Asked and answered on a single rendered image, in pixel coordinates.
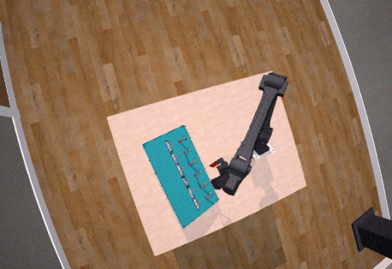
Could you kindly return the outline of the teal control panel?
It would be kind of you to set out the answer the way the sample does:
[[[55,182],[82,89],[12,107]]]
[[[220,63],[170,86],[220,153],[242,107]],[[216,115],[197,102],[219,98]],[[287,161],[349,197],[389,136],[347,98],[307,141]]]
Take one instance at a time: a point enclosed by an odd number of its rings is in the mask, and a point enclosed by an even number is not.
[[[219,201],[185,125],[142,146],[183,229]]]

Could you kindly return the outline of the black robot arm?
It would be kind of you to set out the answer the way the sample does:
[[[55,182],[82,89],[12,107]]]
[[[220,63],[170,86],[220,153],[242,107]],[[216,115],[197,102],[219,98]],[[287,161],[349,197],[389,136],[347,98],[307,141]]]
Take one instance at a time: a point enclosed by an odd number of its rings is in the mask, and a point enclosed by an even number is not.
[[[249,165],[249,161],[252,159],[253,150],[258,155],[262,155],[270,150],[270,147],[267,145],[273,129],[270,128],[270,119],[277,97],[283,97],[286,91],[285,87],[288,84],[288,81],[285,80],[287,77],[282,76],[283,75],[278,75],[273,72],[263,75],[261,82],[258,85],[258,89],[263,91],[263,95],[251,125],[246,133],[245,139],[237,149],[234,157],[230,160],[230,167],[223,167],[219,170],[220,176],[211,179],[211,186],[215,190],[223,188],[223,191],[226,194],[234,196],[238,187],[246,178],[246,175],[249,175],[252,168],[252,166]],[[273,101],[274,103],[272,104]],[[239,158],[240,156],[246,158],[246,160]],[[231,172],[229,172],[229,170],[231,170]]]

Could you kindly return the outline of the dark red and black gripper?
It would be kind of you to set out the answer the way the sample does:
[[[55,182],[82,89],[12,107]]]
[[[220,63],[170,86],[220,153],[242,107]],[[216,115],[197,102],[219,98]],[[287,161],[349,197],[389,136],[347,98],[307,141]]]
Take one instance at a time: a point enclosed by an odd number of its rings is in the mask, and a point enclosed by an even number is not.
[[[212,168],[214,168],[215,166],[217,166],[217,170],[221,170],[223,167],[229,167],[229,164],[227,161],[224,161],[223,158],[220,158],[214,163],[210,164],[210,167]]]

